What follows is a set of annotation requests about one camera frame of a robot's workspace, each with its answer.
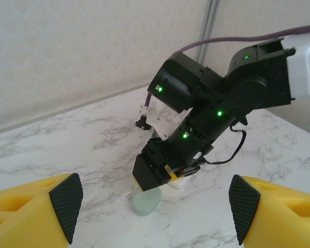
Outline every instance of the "marble countertop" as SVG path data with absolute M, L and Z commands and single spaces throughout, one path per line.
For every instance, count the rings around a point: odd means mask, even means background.
M 186 187 L 161 187 L 148 216 L 132 211 L 136 155 L 150 133 L 134 126 L 146 89 L 0 134 L 0 190 L 77 172 L 84 199 L 71 247 L 239 247 L 228 201 L 234 174 L 310 193 L 310 134 L 265 110 L 248 115 L 247 139 L 233 161 L 205 165 Z M 161 118 L 181 116 L 158 101 Z M 225 131 L 207 155 L 225 160 L 240 142 Z

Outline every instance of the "yellow foam block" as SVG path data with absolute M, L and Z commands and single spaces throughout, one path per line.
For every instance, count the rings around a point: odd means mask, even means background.
M 49 192 L 70 175 L 0 191 L 0 248 L 68 246 Z
M 245 248 L 310 248 L 310 194 L 242 177 L 260 193 Z

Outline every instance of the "translucent green object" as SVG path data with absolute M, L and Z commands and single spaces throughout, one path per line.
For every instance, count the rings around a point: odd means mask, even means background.
M 139 216 L 149 215 L 160 203 L 162 193 L 159 188 L 140 191 L 133 197 L 133 210 Z

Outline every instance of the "purple cable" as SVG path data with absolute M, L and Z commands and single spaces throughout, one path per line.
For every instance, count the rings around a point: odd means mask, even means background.
M 310 33 L 310 25 L 309 26 L 301 26 L 301 27 L 295 27 L 295 28 L 290 28 L 286 29 L 283 31 L 271 33 L 268 35 L 262 35 L 262 36 L 254 36 L 254 37 L 220 37 L 220 38 L 211 38 L 207 40 L 201 40 L 192 44 L 189 44 L 187 46 L 184 46 L 183 48 L 179 49 L 178 52 L 185 52 L 188 49 L 197 47 L 199 45 L 204 45 L 204 44 L 209 44 L 209 43 L 214 43 L 214 42 L 222 42 L 222 41 L 244 41 L 244 42 L 253 42 L 253 41 L 263 41 L 263 40 L 270 40 L 270 39 L 275 39 L 279 38 L 282 36 L 287 36 L 287 35 L 301 35 L 301 34 L 307 34 Z M 150 98 L 151 94 L 148 93 L 145 106 L 148 107 L 150 103 Z

